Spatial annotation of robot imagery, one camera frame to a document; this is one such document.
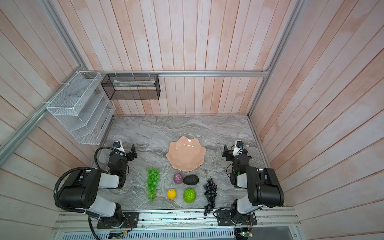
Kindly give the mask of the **yellow fake lemon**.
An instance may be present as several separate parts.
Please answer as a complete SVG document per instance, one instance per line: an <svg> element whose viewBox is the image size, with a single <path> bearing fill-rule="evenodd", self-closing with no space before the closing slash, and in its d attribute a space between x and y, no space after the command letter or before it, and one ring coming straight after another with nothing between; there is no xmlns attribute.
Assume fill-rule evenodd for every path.
<svg viewBox="0 0 384 240"><path fill-rule="evenodd" d="M170 200L173 200L177 197L177 192L175 189L169 189L167 191L167 197L170 199Z"/></svg>

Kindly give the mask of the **dark purple fake grape bunch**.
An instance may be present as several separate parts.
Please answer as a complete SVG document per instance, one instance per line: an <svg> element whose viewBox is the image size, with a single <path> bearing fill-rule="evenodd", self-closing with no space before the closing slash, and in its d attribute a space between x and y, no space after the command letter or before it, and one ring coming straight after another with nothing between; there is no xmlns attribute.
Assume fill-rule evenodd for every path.
<svg viewBox="0 0 384 240"><path fill-rule="evenodd" d="M215 208L215 201L217 196L217 185L215 184L212 178L207 180L207 183L204 184L204 194L207 198L207 205L204 207L204 216L210 214Z"/></svg>

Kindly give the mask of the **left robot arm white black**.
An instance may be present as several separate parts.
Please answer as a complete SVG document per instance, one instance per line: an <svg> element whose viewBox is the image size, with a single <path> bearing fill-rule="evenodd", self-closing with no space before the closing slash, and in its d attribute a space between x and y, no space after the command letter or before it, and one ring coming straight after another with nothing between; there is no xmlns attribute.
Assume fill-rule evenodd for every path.
<svg viewBox="0 0 384 240"><path fill-rule="evenodd" d="M104 149L111 151L107 171L98 162L98 152ZM130 227L121 205L101 197L98 190L123 188L130 171L128 162L137 157L135 145L125 151L121 141L114 142L112 147L98 148L94 154L95 168L78 167L59 177L53 191L55 205L67 212L88 215L98 220L102 228Z"/></svg>

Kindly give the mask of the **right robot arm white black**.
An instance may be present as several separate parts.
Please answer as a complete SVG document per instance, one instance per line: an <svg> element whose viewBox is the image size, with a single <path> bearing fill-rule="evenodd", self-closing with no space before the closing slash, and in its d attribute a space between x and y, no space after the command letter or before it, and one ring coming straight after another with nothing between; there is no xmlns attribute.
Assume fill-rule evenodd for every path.
<svg viewBox="0 0 384 240"><path fill-rule="evenodd" d="M250 166L252 157L242 141L230 148L224 145L222 157L231 163L232 171L228 173L231 184L247 190L243 198L234 200L231 205L230 218L235 225L250 222L251 214L263 207L283 206L285 197L275 171Z"/></svg>

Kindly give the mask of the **purple fake fruit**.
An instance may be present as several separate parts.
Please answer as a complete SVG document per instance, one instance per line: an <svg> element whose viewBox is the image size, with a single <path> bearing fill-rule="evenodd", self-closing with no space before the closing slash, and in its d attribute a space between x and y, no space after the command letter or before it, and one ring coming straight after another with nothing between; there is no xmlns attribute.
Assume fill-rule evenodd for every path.
<svg viewBox="0 0 384 240"><path fill-rule="evenodd" d="M180 174L180 173L176 173L175 175L174 175L174 182L176 183L176 184L181 184L181 183L183 183L183 176Z"/></svg>

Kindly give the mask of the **green fake grape bunch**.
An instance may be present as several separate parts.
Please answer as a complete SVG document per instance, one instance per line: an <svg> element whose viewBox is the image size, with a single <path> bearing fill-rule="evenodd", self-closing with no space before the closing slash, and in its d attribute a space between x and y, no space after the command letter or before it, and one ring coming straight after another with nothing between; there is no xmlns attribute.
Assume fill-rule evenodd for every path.
<svg viewBox="0 0 384 240"><path fill-rule="evenodd" d="M157 186L160 179L160 170L154 168L147 169L147 190L148 190L148 198L149 201L152 202L157 195Z"/></svg>

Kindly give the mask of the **dark fake avocado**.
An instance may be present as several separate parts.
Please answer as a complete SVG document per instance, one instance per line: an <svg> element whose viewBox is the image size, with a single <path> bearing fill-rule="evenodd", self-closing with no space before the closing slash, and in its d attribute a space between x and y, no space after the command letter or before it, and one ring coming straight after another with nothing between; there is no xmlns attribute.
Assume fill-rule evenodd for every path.
<svg viewBox="0 0 384 240"><path fill-rule="evenodd" d="M189 186L193 186L199 183L199 177L197 175L188 175L184 177L183 183Z"/></svg>

